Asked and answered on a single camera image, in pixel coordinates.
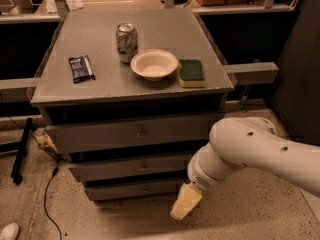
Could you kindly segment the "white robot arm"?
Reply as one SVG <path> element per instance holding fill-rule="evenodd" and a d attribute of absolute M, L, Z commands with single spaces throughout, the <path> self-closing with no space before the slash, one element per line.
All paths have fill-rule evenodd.
<path fill-rule="evenodd" d="M 180 188 L 170 215 L 184 219 L 203 192 L 245 167 L 275 174 L 320 196 L 320 147 L 277 136 L 274 124 L 263 117 L 230 117 L 216 122 L 208 143 L 191 158 L 189 182 Z"/>

